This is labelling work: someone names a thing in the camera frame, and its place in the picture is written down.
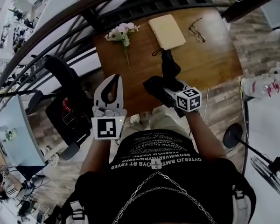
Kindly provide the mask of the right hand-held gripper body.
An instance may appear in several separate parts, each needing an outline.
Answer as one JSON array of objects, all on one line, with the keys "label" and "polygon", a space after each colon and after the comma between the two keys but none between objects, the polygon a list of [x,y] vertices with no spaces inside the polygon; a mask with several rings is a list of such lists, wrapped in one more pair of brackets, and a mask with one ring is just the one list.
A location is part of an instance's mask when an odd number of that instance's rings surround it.
[{"label": "right hand-held gripper body", "polygon": [[201,107],[202,94],[196,87],[176,79],[177,88],[164,88],[166,95],[172,100],[172,106],[185,112],[193,112]]}]

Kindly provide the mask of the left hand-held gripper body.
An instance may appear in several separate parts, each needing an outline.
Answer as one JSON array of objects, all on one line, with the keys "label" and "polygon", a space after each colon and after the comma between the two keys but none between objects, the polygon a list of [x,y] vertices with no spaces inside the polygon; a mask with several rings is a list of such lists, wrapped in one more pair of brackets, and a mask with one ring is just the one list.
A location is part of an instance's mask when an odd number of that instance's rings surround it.
[{"label": "left hand-held gripper body", "polygon": [[123,104],[110,104],[107,107],[94,105],[91,118],[95,140],[119,140],[126,119],[127,110]]}]

